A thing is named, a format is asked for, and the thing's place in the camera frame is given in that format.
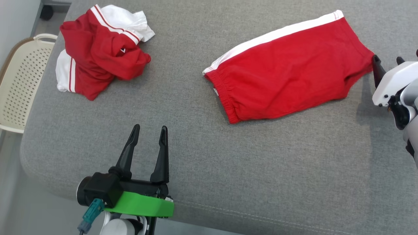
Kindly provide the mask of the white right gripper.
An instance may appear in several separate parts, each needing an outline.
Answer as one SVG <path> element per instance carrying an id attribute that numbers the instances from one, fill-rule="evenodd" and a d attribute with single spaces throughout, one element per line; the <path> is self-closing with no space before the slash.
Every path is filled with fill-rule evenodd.
<path id="1" fill-rule="evenodd" d="M 418 62 L 406 61 L 398 56 L 397 65 L 386 72 L 378 55 L 372 57 L 375 92 L 372 101 L 376 106 L 388 106 L 391 96 L 418 78 Z"/>

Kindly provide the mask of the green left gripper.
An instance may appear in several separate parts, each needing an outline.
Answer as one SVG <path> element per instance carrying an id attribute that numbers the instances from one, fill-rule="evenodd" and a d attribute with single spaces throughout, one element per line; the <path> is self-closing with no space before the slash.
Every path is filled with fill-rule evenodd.
<path id="1" fill-rule="evenodd" d="M 131 180 L 131 164 L 134 148 L 138 143 L 140 125 L 133 126 L 115 166 L 109 169 L 122 181 L 123 193 L 113 208 L 106 206 L 105 211 L 144 217 L 172 217 L 174 202 L 169 196 L 169 145 L 168 128 L 163 126 L 159 138 L 159 153 L 150 181 Z"/>

